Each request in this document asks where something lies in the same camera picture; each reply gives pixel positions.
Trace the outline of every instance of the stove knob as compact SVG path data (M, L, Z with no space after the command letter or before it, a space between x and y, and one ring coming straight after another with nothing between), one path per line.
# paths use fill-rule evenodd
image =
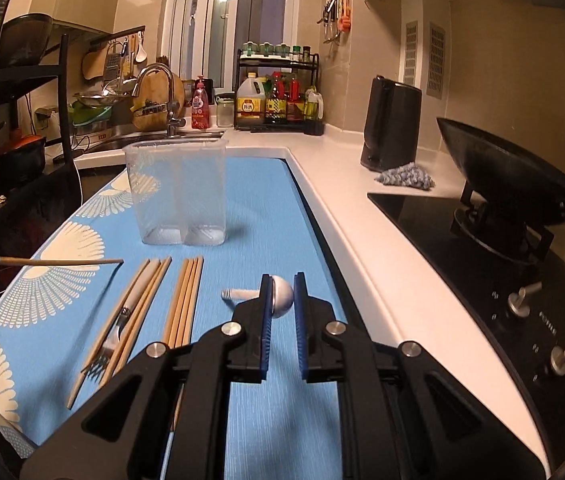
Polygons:
M531 296L543 288L541 282L532 283L531 285L522 286L518 292L512 292L507 298L509 310L511 310L518 317L529 316L529 305L525 303L525 297Z
M562 377L565 375L565 349L560 346L554 346L551 350L551 369L557 376Z

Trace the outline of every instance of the dish cloth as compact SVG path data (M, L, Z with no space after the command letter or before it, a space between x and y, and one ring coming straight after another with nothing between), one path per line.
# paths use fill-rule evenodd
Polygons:
M415 162L383 171L375 180L383 183L385 186L415 187L425 191L432 189L436 185L434 179Z

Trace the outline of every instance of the white countertop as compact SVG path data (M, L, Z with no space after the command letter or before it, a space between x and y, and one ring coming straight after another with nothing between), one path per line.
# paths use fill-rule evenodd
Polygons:
M416 161L436 183L424 192L375 182L359 163L361 134L328 126L322 137L228 130L224 139L229 156L287 161L371 337L392 346L418 341L540 457L548 474L536 426L490 343L424 257L367 198L368 192L459 197L464 179L451 158L418 150ZM114 164L124 164L122 150L76 160L79 169ZM558 245L565 247L564 240Z

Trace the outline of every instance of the kitchen sink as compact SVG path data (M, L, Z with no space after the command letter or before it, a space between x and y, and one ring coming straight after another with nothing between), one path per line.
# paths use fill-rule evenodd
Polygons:
M224 130L178 130L178 135L167 137L166 131L162 132L131 132L126 134L114 135L111 139L86 150L85 153L108 152L109 150L121 150L134 142L141 140L162 140L162 139L220 139Z

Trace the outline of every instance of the chopsticks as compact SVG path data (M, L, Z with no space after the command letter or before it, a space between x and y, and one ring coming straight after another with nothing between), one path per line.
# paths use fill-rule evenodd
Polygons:
M200 276L202 274L202 263L202 256L182 261L178 284L174 290L163 332L162 340L169 348L188 345L191 341L194 311L198 298ZM173 428L176 427L176 422L178 421L181 398L182 391L176 403Z
M166 260L160 264L158 270L154 274L153 278L149 282L149 286L146 288L143 295L140 297L140 301L138 302L138 306L134 309L133 314L131 314L130 320L125 325L122 333L120 334L120 342L118 346L114 350L114 354L112 355L111 359L109 359L109 363L107 364L107 368L102 375L100 380L100 386L104 386L107 384L107 381L111 379L114 374L127 364L127 359L133 349L134 344L136 343L136 338L138 337L138 333L140 332L140 328L145 320L145 316L147 315L147 311L149 310L149 306L153 301L156 292L162 283L163 278L165 277L165 273L167 268L171 264L171 257L169 256Z
M134 311L135 319L132 317L130 320L131 330L127 339L127 342L124 345L124 349L120 354L120 358L118 359L118 364L114 370L114 374L117 374L122 367L124 367L127 363L127 359L129 359L129 355L133 346L136 344L136 339L138 338L138 333L140 332L140 327L145 320L145 316L147 316L147 311L149 310L149 306L151 302L154 300L154 297L158 291L160 283L162 283L163 278L165 277L166 271L171 264L171 256L169 256L166 260L162 262L160 267L158 268L158 273L153 279L153 282L149 286L149 294L144 303L139 304L139 306Z
M108 260L32 260L29 258L12 258L11 256L0 256L0 265L3 267L76 267L123 263L124 260L122 258L110 258Z
M147 267L148 264L149 264L149 259L145 259L140 264L140 267L136 271L136 274L134 274L133 278L131 279L131 281L128 283L127 287L125 288L125 290L120 295L120 298L118 298L118 301L114 305L114 308L112 309L112 312L109 315L109 318L107 319L105 324L102 326L102 330L98 334L98 337L96 337L94 344L91 347L91 350L89 351L89 354L87 355L87 357L85 359L85 364L83 365L82 370L80 370L80 373L78 374L78 378L76 379L74 387L72 388L71 393L69 394L69 399L67 400L67 409L68 410L70 410L71 407L74 405L74 402L76 401L76 397L78 396L78 391L80 391L80 388L81 388L83 382L85 381L87 367L95 359L96 354L98 354L98 351L102 346L102 343L104 343L104 340L107 338L107 335L109 334L109 331L111 330L112 326L114 325L114 322L116 321L116 319L118 317L118 314L120 314L120 309L122 308L125 300L127 299L127 296L129 296L131 289L133 288L134 283L136 283L136 280L140 277L141 273L143 272L145 267Z

